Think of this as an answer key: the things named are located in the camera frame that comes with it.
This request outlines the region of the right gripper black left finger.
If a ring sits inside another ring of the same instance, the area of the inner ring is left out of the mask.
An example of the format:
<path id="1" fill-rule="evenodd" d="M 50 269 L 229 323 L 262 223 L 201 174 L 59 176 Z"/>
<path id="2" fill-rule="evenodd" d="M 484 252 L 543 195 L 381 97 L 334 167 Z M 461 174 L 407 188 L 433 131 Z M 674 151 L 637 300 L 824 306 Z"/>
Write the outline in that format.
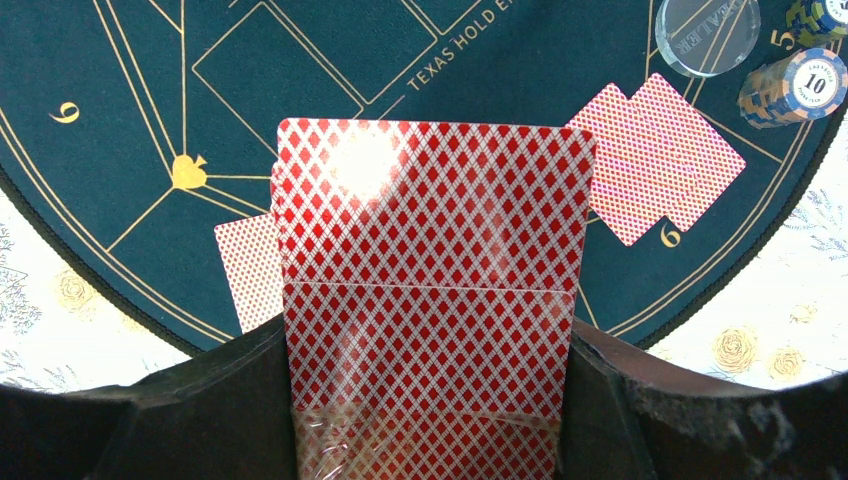
<path id="1" fill-rule="evenodd" d="M 1 390 L 5 479 L 293 479 L 284 320 L 130 386 Z"/>

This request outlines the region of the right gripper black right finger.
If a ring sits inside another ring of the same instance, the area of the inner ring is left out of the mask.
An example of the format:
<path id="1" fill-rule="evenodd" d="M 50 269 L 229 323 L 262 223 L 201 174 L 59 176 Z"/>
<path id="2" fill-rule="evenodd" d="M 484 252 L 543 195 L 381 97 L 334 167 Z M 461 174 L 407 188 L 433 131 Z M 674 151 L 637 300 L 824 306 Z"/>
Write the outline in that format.
<path id="1" fill-rule="evenodd" d="M 560 479 L 843 479 L 847 377 L 769 391 L 572 327 Z"/>

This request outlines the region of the red card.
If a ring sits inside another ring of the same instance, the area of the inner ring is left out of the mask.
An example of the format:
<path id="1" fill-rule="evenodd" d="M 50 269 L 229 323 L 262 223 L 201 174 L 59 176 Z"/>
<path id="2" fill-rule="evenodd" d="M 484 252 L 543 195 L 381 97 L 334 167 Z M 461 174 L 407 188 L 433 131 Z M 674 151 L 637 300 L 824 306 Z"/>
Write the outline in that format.
<path id="1" fill-rule="evenodd" d="M 270 214 L 214 227 L 241 331 L 247 333 L 284 310 L 281 256 Z"/>

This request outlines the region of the pink sponge block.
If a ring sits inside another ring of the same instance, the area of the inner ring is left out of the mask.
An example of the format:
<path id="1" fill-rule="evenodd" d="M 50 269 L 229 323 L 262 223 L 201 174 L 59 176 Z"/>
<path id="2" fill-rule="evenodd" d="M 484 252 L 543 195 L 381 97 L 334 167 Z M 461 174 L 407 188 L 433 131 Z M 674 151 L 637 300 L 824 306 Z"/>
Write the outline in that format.
<path id="1" fill-rule="evenodd" d="M 303 479 L 550 479 L 595 141 L 289 118 L 272 213 Z"/>

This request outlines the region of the red cards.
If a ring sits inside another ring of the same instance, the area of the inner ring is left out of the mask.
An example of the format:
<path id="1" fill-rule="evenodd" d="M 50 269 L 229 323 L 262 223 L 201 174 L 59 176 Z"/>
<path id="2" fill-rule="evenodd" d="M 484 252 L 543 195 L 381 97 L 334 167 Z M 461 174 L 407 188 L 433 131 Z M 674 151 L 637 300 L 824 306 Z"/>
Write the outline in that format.
<path id="1" fill-rule="evenodd" d="M 608 84 L 567 125 L 597 142 L 590 205 L 626 246 L 662 218 L 688 231 L 746 167 L 658 73 L 632 96 Z"/>

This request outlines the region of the grey chip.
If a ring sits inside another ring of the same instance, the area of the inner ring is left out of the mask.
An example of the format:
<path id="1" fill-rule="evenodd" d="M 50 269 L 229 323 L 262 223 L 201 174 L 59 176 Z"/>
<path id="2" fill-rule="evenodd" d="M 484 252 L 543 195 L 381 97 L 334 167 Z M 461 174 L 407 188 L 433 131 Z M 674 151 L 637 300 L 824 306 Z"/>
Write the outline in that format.
<path id="1" fill-rule="evenodd" d="M 757 129 L 817 120 L 847 94 L 847 67 L 825 48 L 798 51 L 751 72 L 739 91 L 740 115 Z"/>

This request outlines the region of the clear dealer button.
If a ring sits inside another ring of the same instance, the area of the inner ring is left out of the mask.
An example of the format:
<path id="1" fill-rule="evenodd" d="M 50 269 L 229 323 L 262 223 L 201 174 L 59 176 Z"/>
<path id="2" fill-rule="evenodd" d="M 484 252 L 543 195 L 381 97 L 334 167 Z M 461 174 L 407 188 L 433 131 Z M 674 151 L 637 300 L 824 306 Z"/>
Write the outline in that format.
<path id="1" fill-rule="evenodd" d="M 665 0 L 654 22 L 657 49 L 678 73 L 710 78 L 742 63 L 761 24 L 756 0 Z"/>

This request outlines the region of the blue chip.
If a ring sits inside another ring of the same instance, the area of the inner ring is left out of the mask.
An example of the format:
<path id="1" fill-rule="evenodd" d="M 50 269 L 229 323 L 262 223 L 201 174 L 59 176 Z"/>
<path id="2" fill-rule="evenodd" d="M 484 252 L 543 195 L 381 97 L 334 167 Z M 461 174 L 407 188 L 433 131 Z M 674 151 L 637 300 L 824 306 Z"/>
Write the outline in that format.
<path id="1" fill-rule="evenodd" d="M 847 2 L 798 0 L 786 11 L 788 32 L 804 47 L 823 45 L 847 35 Z"/>

